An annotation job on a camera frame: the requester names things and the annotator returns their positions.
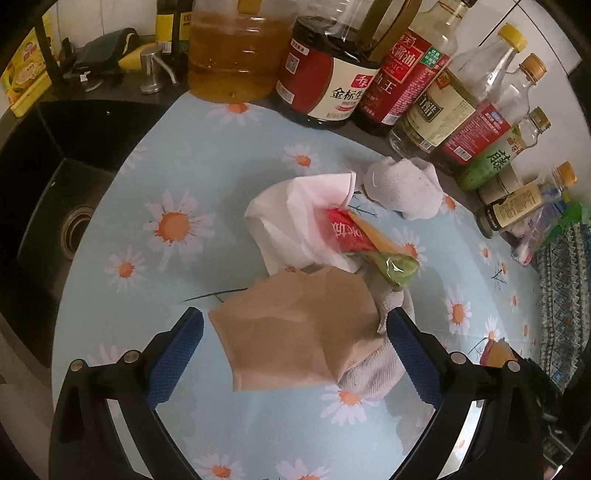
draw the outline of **sink drain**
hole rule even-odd
[[[90,223],[94,208],[88,206],[78,207],[70,212],[64,220],[60,230],[60,248],[68,260],[73,260],[76,250]]]

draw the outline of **bottle label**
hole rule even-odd
[[[516,125],[490,147],[476,155],[472,162],[456,176],[457,184],[464,191],[477,189],[526,148],[519,125]]]
[[[419,148],[430,152],[468,120],[478,104],[460,80],[444,69],[404,115],[402,128]]]
[[[156,15],[156,43],[162,47],[162,53],[173,52],[174,14]]]
[[[500,230],[533,212],[540,205],[542,205],[542,195],[537,183],[533,181],[499,200],[498,203],[493,203],[491,208],[493,215],[489,215],[490,220],[493,220],[492,227],[494,230]]]
[[[191,15],[192,12],[184,12],[181,14],[180,25],[178,26],[178,40],[189,41],[191,37]]]
[[[393,125],[448,60],[423,37],[407,30],[386,56],[360,107],[374,121]]]
[[[301,113],[321,120],[344,120],[351,116],[377,72],[292,39],[276,90]]]
[[[474,114],[472,119],[445,143],[443,151],[449,158],[465,165],[510,129],[510,124],[492,104],[489,104]]]

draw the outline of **jug handle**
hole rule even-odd
[[[421,7],[421,0],[404,0],[400,12],[396,15],[396,18],[392,25],[390,25],[388,31],[378,43],[372,47],[374,34],[391,3],[392,0],[375,0],[369,8],[368,13],[363,20],[363,24],[357,33],[357,44],[365,51],[365,58],[368,61],[380,63],[384,59],[388,50],[391,49],[400,37],[402,37],[404,32],[408,30],[414,17],[417,15],[418,9]]]

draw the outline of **light blue tablecloth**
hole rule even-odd
[[[73,359],[115,362],[169,329],[188,305],[208,311],[219,304],[216,296],[184,300],[266,277],[243,221],[264,189],[294,176],[362,173],[378,159],[271,110],[182,96],[130,155],[84,235],[57,321],[54,398]],[[502,239],[485,240],[464,207],[446,197],[435,218],[410,222],[361,194],[350,205],[421,263],[410,288],[419,328],[472,361],[488,336],[504,336],[537,358],[538,275],[512,262]],[[380,403],[350,398],[336,386],[232,392],[228,361],[207,320],[202,343],[158,412],[204,480],[388,479],[433,411],[407,376]],[[473,409],[458,458],[477,420]],[[137,464],[129,434],[121,436]]]

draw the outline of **sink basin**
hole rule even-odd
[[[94,209],[165,106],[39,103],[0,151],[0,313],[46,367],[57,309]]]

